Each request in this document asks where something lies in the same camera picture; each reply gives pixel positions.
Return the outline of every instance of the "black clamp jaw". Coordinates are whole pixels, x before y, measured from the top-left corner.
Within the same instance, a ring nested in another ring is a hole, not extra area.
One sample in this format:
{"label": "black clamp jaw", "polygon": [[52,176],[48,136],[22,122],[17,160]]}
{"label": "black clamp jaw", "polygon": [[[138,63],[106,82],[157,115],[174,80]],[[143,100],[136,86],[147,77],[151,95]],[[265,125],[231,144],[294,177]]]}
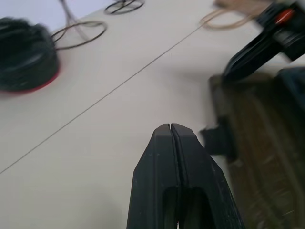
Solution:
{"label": "black clamp jaw", "polygon": [[133,173],[127,229],[244,229],[219,166],[189,128],[158,127]]}
{"label": "black clamp jaw", "polygon": [[305,12],[297,2],[273,3],[257,19],[264,30],[228,63],[223,82],[241,80],[284,53],[291,61],[305,53]]}

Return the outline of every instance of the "table surface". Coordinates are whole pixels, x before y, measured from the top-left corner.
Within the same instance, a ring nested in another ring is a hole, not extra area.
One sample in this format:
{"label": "table surface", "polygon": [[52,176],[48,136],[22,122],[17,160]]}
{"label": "table surface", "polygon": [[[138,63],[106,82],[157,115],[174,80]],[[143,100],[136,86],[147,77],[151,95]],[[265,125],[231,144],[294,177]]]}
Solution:
{"label": "table surface", "polygon": [[[214,126],[207,80],[260,32],[254,23],[198,29],[212,4],[147,0],[125,15],[99,10],[84,20],[106,21],[108,30],[60,51],[54,82],[0,94],[1,228],[126,227],[132,172],[153,130],[180,123],[198,134]],[[75,39],[71,32],[63,43]],[[285,66],[277,56],[263,70]],[[227,174],[225,159],[215,160]]]}

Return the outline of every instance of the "wire stand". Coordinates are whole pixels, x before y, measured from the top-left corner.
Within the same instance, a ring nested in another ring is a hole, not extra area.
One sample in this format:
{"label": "wire stand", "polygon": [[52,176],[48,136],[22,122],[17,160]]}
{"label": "wire stand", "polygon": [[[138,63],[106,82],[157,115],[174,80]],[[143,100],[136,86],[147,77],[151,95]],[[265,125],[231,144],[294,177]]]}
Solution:
{"label": "wire stand", "polygon": [[[77,31],[77,33],[79,34],[79,36],[84,40],[84,42],[81,42],[81,43],[75,44],[75,45],[71,45],[71,46],[59,47],[59,48],[57,48],[57,50],[72,49],[72,48],[76,48],[76,47],[79,47],[81,45],[90,43],[93,40],[102,36],[103,33],[105,33],[105,31],[107,30],[107,24],[103,21],[78,21],[76,19],[76,17],[71,13],[71,10],[69,9],[69,7],[67,5],[66,0],[59,0],[59,1],[62,5],[62,8],[63,8],[63,10],[65,12],[65,15],[66,15],[66,26],[65,26],[65,28],[57,31],[56,33],[54,33],[52,35],[52,38],[54,38],[58,34],[61,34],[57,39],[54,40],[54,42],[57,42],[58,40],[60,40],[70,28],[74,28]],[[80,26],[85,26],[85,27],[101,26],[103,28],[103,30],[98,35],[96,35],[95,37],[88,38],[88,36],[81,30]]]}
{"label": "wire stand", "polygon": [[106,7],[105,14],[118,15],[132,12],[144,5],[142,0],[118,0]]}

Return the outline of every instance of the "beige cord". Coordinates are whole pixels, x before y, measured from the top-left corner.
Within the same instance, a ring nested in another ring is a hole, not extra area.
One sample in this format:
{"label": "beige cord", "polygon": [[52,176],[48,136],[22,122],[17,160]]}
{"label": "beige cord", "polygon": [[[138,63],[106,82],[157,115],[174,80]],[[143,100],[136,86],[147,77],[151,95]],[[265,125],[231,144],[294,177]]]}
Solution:
{"label": "beige cord", "polygon": [[249,15],[237,22],[234,22],[232,24],[228,24],[228,25],[215,25],[215,24],[209,24],[208,22],[211,21],[212,19],[225,14],[225,13],[229,13],[234,11],[240,4],[241,4],[241,0],[236,3],[234,6],[231,7],[227,7],[225,9],[217,9],[214,10],[213,12],[209,13],[208,15],[204,16],[201,20],[200,23],[202,25],[202,27],[205,27],[207,29],[212,29],[212,30],[229,30],[229,29],[234,29],[237,27],[240,27],[242,25],[245,25],[246,23],[248,23],[249,21],[251,21],[256,15]]}

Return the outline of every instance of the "thin wire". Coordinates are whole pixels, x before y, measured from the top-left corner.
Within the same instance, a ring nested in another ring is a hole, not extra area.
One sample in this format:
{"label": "thin wire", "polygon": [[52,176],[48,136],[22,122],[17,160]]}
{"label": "thin wire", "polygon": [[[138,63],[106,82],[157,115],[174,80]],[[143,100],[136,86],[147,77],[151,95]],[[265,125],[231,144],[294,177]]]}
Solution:
{"label": "thin wire", "polygon": [[225,9],[214,10],[213,12],[204,16],[200,20],[200,24],[202,25],[202,27],[207,28],[207,29],[212,29],[212,30],[230,30],[230,29],[235,29],[237,27],[245,25],[246,23],[251,21],[253,18],[255,18],[257,15],[254,15],[254,14],[251,13],[250,15],[248,15],[245,18],[243,18],[243,19],[241,19],[237,22],[234,22],[232,24],[227,24],[227,25],[216,25],[216,24],[210,24],[209,23],[209,21],[215,19],[216,17],[219,17],[222,14],[229,13],[229,12],[232,12],[232,11],[236,10],[237,7],[239,7],[241,5],[241,3],[242,3],[242,0],[239,0],[239,1],[236,1],[234,6],[226,7]]}
{"label": "thin wire", "polygon": [[[84,22],[78,22],[76,17],[72,14],[71,10],[69,9],[66,1],[65,0],[59,0],[59,1],[60,1],[61,5],[62,5],[62,8],[63,8],[65,16],[66,16],[66,26],[63,29],[57,31],[56,33],[54,33],[52,35],[52,37],[54,38],[55,36],[57,36],[58,34],[61,33],[61,35],[57,39],[55,39],[54,42],[59,41],[66,34],[66,32],[70,28],[75,28],[75,30],[77,31],[79,36],[84,40],[84,42],[76,44],[76,45],[59,47],[59,48],[56,48],[57,50],[66,50],[66,49],[72,49],[72,48],[76,48],[76,47],[82,46],[84,44],[90,43],[93,40],[99,38],[100,36],[102,36],[106,32],[107,24],[105,22],[103,22],[103,21],[84,21]],[[88,36],[80,29],[79,26],[86,26],[86,27],[102,26],[103,27],[103,31],[101,33],[99,33],[97,36],[89,39]]]}

